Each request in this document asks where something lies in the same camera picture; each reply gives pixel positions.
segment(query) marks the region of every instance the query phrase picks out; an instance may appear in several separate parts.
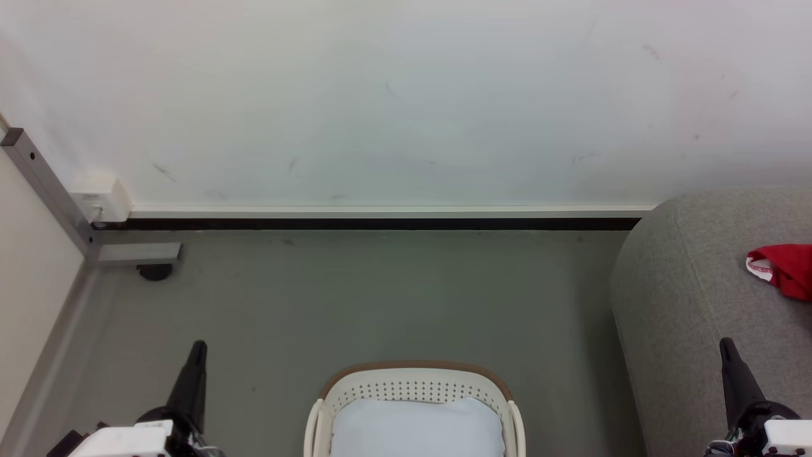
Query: perforated basket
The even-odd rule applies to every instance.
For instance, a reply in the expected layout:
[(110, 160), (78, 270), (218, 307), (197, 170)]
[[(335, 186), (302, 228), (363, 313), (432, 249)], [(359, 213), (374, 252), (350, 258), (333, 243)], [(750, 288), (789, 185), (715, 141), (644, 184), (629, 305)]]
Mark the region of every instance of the perforated basket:
[(494, 373), (476, 365), (425, 360), (374, 362), (338, 372), (310, 410), (304, 432), (304, 457), (328, 457), (333, 419), (359, 398), (447, 403), (472, 397), (502, 421), (505, 457), (525, 457), (525, 427), (510, 390)]

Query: white electrical box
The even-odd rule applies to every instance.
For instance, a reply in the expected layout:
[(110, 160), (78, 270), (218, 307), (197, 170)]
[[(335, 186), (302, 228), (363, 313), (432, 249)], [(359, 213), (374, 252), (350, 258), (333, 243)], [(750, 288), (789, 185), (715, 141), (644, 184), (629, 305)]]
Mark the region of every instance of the white electrical box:
[(79, 175), (69, 193), (88, 222), (124, 222), (130, 216), (130, 197), (113, 175)]

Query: gray floor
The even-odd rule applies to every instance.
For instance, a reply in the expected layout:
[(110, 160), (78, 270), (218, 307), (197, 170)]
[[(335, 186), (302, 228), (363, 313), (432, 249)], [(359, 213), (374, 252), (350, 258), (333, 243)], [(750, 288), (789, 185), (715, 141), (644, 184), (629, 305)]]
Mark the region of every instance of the gray floor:
[(132, 424), (209, 344), (205, 435), (299, 456), (327, 378), (353, 363), (476, 363), (510, 386), (529, 455), (643, 455), (607, 301), (625, 232), (108, 233), (183, 241), (168, 280), (105, 272), (112, 307), (64, 427)]

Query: caster wheel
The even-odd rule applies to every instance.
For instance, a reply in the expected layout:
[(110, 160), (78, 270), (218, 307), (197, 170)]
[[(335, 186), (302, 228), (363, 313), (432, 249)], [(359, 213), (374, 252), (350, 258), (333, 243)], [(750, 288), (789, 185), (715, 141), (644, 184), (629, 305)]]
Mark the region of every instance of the caster wheel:
[(163, 281), (168, 278), (170, 274), (172, 274), (171, 263), (161, 263), (159, 265), (138, 265), (136, 268), (138, 269), (139, 274), (141, 274), (141, 277), (147, 281)]

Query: white wall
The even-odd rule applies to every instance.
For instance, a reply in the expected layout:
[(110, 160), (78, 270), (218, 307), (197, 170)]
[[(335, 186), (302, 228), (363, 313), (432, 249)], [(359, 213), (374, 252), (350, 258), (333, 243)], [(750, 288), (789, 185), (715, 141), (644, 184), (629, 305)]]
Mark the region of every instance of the white wall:
[(1, 150), (0, 214), (2, 439), (83, 257)]
[(6, 0), (0, 110), (144, 205), (633, 205), (812, 175), (806, 0)]

